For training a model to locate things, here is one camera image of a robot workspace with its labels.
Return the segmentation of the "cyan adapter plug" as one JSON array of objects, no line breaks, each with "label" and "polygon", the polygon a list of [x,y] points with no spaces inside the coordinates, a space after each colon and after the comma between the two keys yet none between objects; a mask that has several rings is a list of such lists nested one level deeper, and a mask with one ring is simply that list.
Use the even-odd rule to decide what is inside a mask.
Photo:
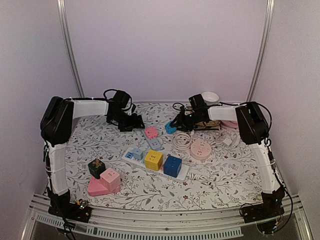
[{"label": "cyan adapter plug", "polygon": [[177,127],[171,126],[171,121],[165,125],[165,130],[168,134],[172,135],[177,131]]}]

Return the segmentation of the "pink adapter plug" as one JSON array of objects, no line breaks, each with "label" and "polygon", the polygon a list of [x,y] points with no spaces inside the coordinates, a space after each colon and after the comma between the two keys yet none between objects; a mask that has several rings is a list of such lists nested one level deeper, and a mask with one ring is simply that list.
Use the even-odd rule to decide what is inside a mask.
[{"label": "pink adapter plug", "polygon": [[159,135],[158,130],[155,127],[145,128],[144,134],[149,140],[155,139]]}]

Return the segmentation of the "pink round power socket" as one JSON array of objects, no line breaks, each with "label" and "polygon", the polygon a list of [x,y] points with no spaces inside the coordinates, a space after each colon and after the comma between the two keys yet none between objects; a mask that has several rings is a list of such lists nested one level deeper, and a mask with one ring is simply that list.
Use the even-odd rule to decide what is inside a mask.
[{"label": "pink round power socket", "polygon": [[205,160],[211,155],[211,146],[201,139],[195,140],[190,146],[190,155],[196,160]]}]

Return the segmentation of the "white charger plug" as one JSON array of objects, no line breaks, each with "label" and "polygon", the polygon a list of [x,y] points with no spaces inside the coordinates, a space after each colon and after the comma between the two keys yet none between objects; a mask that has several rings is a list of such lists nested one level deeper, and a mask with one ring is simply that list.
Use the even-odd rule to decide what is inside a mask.
[{"label": "white charger plug", "polygon": [[228,148],[232,145],[232,143],[233,143],[233,141],[230,138],[226,138],[223,140],[223,142],[221,144]]}]

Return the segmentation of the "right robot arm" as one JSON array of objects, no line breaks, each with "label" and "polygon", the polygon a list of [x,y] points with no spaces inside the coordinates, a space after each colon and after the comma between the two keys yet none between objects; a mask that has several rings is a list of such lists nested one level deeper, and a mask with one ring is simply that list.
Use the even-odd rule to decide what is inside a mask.
[{"label": "right robot arm", "polygon": [[184,105],[180,107],[178,115],[170,126],[180,131],[190,132],[196,129],[196,124],[209,121],[235,121],[238,125],[241,140],[250,148],[256,160],[261,177],[262,203],[258,213],[262,218],[269,218],[278,210],[278,203],[285,196],[285,188],[281,184],[271,151],[269,132],[272,118],[267,122],[261,108],[265,108],[255,101],[243,103],[218,103],[191,105],[191,113]]}]

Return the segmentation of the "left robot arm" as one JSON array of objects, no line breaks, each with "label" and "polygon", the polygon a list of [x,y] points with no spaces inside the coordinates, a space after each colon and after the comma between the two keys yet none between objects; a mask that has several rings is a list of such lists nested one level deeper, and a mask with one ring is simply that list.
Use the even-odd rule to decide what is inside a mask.
[{"label": "left robot arm", "polygon": [[40,134],[45,143],[46,172],[51,199],[55,209],[63,216],[70,217],[74,213],[74,205],[70,201],[70,190],[67,185],[65,152],[72,135],[73,120],[91,116],[106,116],[108,123],[117,122],[121,132],[133,129],[144,129],[141,115],[121,108],[121,103],[113,99],[103,98],[51,98],[40,122]]}]

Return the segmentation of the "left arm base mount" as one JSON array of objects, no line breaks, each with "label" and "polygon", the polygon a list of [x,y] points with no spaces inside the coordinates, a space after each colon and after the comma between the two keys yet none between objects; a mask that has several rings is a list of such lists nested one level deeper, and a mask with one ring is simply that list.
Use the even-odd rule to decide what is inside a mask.
[{"label": "left arm base mount", "polygon": [[92,208],[84,201],[70,202],[70,197],[67,195],[57,196],[54,194],[49,198],[49,214],[61,217],[65,220],[73,220],[82,223],[89,222]]}]

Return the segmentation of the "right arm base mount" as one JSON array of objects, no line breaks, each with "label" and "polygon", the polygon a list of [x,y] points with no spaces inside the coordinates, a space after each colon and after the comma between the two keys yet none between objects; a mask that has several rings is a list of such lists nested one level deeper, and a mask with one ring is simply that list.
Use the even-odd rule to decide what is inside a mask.
[{"label": "right arm base mount", "polygon": [[244,203],[239,208],[239,214],[245,223],[252,223],[284,214],[282,199],[267,199],[261,204]]}]

